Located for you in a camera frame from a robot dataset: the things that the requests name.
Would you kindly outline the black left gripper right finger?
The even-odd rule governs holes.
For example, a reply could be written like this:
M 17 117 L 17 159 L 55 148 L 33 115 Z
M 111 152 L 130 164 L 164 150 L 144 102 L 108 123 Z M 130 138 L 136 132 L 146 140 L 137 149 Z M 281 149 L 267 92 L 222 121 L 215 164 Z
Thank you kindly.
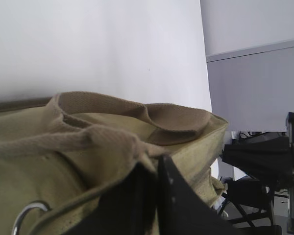
M 170 156 L 158 162 L 157 212 L 161 235 L 233 234 L 233 227 L 195 194 Z

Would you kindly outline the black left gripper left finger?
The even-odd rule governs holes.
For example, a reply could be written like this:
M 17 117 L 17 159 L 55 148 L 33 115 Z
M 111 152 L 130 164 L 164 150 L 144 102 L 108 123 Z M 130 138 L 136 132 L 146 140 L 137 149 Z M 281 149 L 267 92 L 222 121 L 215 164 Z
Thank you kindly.
M 155 215 L 156 177 L 142 164 L 100 197 L 98 207 L 78 225 L 74 235 L 144 235 Z

